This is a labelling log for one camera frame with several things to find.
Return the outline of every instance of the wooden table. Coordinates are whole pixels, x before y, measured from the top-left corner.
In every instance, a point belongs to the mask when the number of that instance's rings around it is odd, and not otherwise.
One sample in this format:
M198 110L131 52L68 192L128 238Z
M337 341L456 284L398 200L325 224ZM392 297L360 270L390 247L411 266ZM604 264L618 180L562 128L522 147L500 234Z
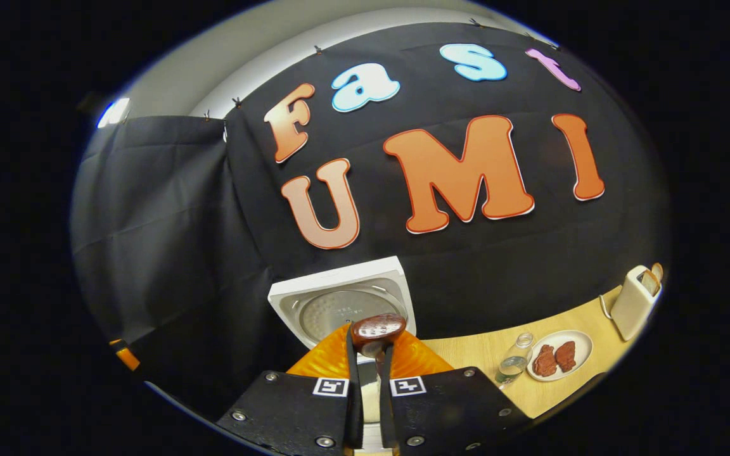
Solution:
M621 286L617 286L605 293L608 309L615 305L620 291ZM526 371L503 390L525 415L533 419L568 398L596 374L611 369L637 339L621 339L616 324L602 312L599 298L533 323L471 336L425 340L424 343L456 369L475 366L495 381L501 357L515 344L518 335L530 332L536 343L548 334L564 329L582 331L593 340L593 352L585 364L558 381L537 381Z

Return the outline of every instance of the black cloth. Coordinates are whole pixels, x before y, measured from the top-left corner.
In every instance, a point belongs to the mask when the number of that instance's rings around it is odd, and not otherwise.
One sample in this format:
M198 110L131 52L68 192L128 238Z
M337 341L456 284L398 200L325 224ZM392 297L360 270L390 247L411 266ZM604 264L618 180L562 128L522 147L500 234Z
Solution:
M509 74L473 82L439 54L474 43ZM579 81L563 86L525 55L555 58ZM655 150L610 87L569 52L524 35L470 24L423 23L362 35L323 49L262 84L224 121L132 119L93 136L73 196L72 250L87 304L107 338L122 338L140 370L208 415L220 415L262 370L286 370L306 349L266 300L272 283L398 256L420 338L518 326L585 303L637 265L669 273L669 194ZM393 98L340 113L331 81L360 63L382 64L402 84ZM303 83L308 142L276 164L264 115ZM576 174L551 116L585 120L605 194L573 196ZM423 128L456 156L466 125L482 115L513 123L512 142L531 213L504 220L478 211L449 226L405 228L411 205L402 168L382 150L390 136ZM227 133L226 142L222 135ZM347 248L321 250L298 230L281 186L299 175L324 226L337 223L316 170L347 158L360 218ZM479 205L486 198L482 188Z

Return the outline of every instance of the white wall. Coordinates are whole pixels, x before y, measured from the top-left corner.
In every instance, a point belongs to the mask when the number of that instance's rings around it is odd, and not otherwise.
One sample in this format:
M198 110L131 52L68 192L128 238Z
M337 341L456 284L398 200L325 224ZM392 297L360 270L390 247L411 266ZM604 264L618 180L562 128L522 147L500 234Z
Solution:
M408 23L460 22L548 41L498 12L464 0L275 0L229 18L159 60L122 95L131 118L150 115L223 118L232 98L333 44Z

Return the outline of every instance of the orange letter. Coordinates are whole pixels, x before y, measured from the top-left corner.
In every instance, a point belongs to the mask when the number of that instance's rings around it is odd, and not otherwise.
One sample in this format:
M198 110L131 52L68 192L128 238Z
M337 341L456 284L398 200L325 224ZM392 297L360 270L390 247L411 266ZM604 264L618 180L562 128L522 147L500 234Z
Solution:
M577 200L586 201L599 198L605 193L605 182L599 178L596 160L593 159L591 144L587 142L587 125L575 115L555 115L551 118L568 139L568 147L573 154L573 167L576 169L576 184L573 195Z
M312 118L306 101L301 100L301 98L309 98L312 95L314 95L314 86L301 84L264 116L264 122L269 122L272 134L275 135L275 144L278 145L278 152L275 152L276 163L285 162L293 153L306 145L309 139L308 133L298 133L295 122L300 122L305 126ZM289 105L292 103L295 104L292 106L292 111L289 111Z
M337 158L317 168L317 179L328 185L336 213L340 217L340 224L333 230L328 230L317 222L312 200L309 199L308 189L312 184L309 178L299 176L281 187L281 194L289 200L300 233L313 246L325 249L344 248L359 236L359 214L345 178L350 167L347 158Z
M413 217L407 230L413 234L443 230L449 216L435 206L433 188L463 222L471 222L478 192L486 181L483 215L497 220L530 213L533 197L525 193L512 147L512 122L498 115L473 118L466 128L460 160L425 130L409 130L385 141L385 153L402 164Z

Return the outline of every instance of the pink letter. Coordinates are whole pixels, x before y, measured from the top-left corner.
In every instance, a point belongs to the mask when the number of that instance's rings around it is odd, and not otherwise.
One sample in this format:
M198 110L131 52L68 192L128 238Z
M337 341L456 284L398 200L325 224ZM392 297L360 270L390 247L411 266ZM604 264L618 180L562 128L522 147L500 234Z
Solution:
M577 83L575 80L572 80L571 78L568 78L568 76L566 76L565 73L560 70L560 64L557 63L556 60L553 60L553 58L545 57L544 55L542 55L542 52L539 52L539 50L536 49L528 49L525 52L525 55L539 60L539 63L542 63L542 65L551 72L551 75L556 76L556 78L560 80L562 84L565 84L570 89L576 90L577 92L580 92L582 90L582 88L579 87L579 83Z

